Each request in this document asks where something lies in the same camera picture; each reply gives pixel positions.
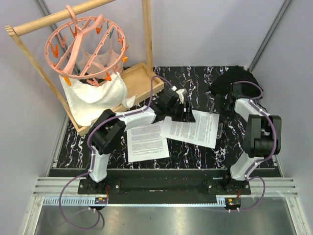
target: wooden pole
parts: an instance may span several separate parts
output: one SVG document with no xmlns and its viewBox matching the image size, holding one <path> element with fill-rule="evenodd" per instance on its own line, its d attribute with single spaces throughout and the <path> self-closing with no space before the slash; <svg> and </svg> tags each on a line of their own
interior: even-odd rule
<svg viewBox="0 0 313 235">
<path fill-rule="evenodd" d="M 66 109 L 66 111 L 70 111 L 68 103 L 64 100 L 58 89 L 53 85 L 50 78 L 46 74 L 46 72 L 43 70 L 43 68 L 39 65 L 33 54 L 28 50 L 28 48 L 25 46 L 23 41 L 20 39 L 20 37 L 15 33 L 14 29 L 11 26 L 6 26 L 5 30 L 8 32 L 10 37 L 13 39 L 13 41 L 18 45 L 18 47 L 22 50 L 22 52 L 26 55 L 26 57 L 29 59 L 29 61 L 32 63 L 32 65 L 35 67 L 37 72 L 44 78 L 48 86 L 51 88 L 53 93 L 58 97 L 60 102 L 63 104 L 63 107 Z"/>
<path fill-rule="evenodd" d="M 81 14 L 85 11 L 89 11 L 91 9 L 102 6 L 102 5 L 107 4 L 109 2 L 112 2 L 112 1 L 114 1 L 114 0 L 90 0 L 90 1 L 84 2 L 82 4 L 76 5 L 76 6 L 72 7 L 72 9 L 73 9 L 75 15 L 78 15 L 78 14 Z M 16 26 L 13 29 L 14 29 L 15 34 L 17 36 L 22 36 L 24 34 L 36 31 L 40 28 L 43 28 L 43 27 L 49 26 L 51 24 L 66 20 L 68 18 L 70 18 L 70 13 L 67 9 L 65 9 L 63 11 L 59 11 L 59 12 L 53 13 L 51 15 L 39 18 L 37 20 Z"/>
<path fill-rule="evenodd" d="M 153 75 L 153 56 L 152 56 L 152 27 L 151 27 L 151 2 L 142 0 L 143 25 L 146 43 L 147 74 Z"/>
</svg>

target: wooden stand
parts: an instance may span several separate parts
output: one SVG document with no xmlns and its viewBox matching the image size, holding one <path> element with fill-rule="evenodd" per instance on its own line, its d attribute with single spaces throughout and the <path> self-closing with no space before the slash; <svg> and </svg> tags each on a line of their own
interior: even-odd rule
<svg viewBox="0 0 313 235">
<path fill-rule="evenodd" d="M 114 0 L 90 0 L 74 6 L 72 9 L 76 15 L 83 12 L 89 11 L 96 7 L 102 6 Z M 151 77 L 155 75 L 152 67 L 152 29 L 151 29 L 151 3 L 150 0 L 142 0 L 142 12 L 143 12 L 143 22 L 144 22 L 144 32 L 145 32 L 145 44 L 146 44 L 146 60 L 147 64 L 141 62 L 131 68 L 123 71 L 121 76 L 128 89 L 128 97 L 137 95 L 135 99 L 135 105 L 139 102 L 145 100 L 149 97 L 150 94 L 150 81 Z M 5 29 L 13 39 L 13 41 L 19 46 L 22 52 L 26 55 L 38 73 L 43 77 L 48 86 L 52 89 L 55 95 L 58 97 L 59 101 L 62 103 L 65 111 L 67 112 L 69 119 L 72 121 L 77 132 L 83 136 L 88 133 L 90 129 L 89 126 L 79 126 L 73 118 L 73 115 L 70 111 L 67 101 L 62 97 L 58 89 L 54 86 L 51 79 L 45 73 L 43 68 L 39 65 L 35 57 L 20 39 L 20 36 L 36 31 L 40 28 L 49 26 L 51 24 L 60 22 L 70 18 L 70 13 L 67 9 L 59 11 L 57 13 L 51 14 L 46 17 L 34 20 L 29 23 L 22 24 L 17 27 L 11 27 L 10 25 L 6 26 Z M 164 83 L 161 79 L 155 78 L 153 80 L 153 93 L 157 93 L 164 88 Z M 123 105 L 118 106 L 113 111 L 114 112 L 123 112 L 127 110 Z"/>
</svg>

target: metal floor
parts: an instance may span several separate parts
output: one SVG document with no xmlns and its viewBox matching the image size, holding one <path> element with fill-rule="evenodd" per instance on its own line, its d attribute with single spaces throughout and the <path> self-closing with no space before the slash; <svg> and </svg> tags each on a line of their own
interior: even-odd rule
<svg viewBox="0 0 313 235">
<path fill-rule="evenodd" d="M 243 198 L 243 208 L 253 205 L 252 198 Z M 97 216 L 78 206 L 64 207 L 67 217 L 76 225 L 91 226 Z M 295 229 L 283 198 L 265 198 L 251 211 L 217 212 L 222 208 L 199 207 L 106 207 L 105 219 L 90 231 L 68 224 L 57 206 L 43 206 L 36 235 L 295 235 Z"/>
</svg>

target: white fabric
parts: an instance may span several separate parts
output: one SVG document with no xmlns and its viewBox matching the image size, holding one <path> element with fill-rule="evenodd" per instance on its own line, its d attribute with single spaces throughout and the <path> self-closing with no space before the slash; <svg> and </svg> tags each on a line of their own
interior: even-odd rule
<svg viewBox="0 0 313 235">
<path fill-rule="evenodd" d="M 135 95 L 127 99 L 127 87 L 119 73 L 113 73 L 112 80 L 99 87 L 72 78 L 69 78 L 72 83 L 69 87 L 61 76 L 59 78 L 72 115 L 80 126 L 90 126 L 105 109 L 114 109 L 121 103 L 126 108 L 134 105 Z"/>
</svg>

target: gray wall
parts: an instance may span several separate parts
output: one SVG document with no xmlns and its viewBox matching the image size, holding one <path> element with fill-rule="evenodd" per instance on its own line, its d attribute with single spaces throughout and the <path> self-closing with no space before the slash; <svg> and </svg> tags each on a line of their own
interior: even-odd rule
<svg viewBox="0 0 313 235">
<path fill-rule="evenodd" d="M 4 26 L 41 17 L 33 0 L 10 0 L 0 8 L 0 228 L 3 235 L 20 234 L 34 186 L 44 176 L 60 129 L 64 110 L 48 85 L 4 30 Z M 22 40 L 48 68 L 44 45 L 48 28 Z"/>
<path fill-rule="evenodd" d="M 45 1 L 53 13 L 85 0 Z M 151 0 L 154 66 L 249 66 L 282 2 Z M 145 60 L 141 0 L 117 0 L 78 17 L 99 14 L 125 33 L 130 45 L 126 65 Z"/>
<path fill-rule="evenodd" d="M 294 178 L 313 231 L 313 1 L 293 1 L 254 70 L 265 90 L 264 104 L 282 118 L 279 154 Z"/>
</svg>

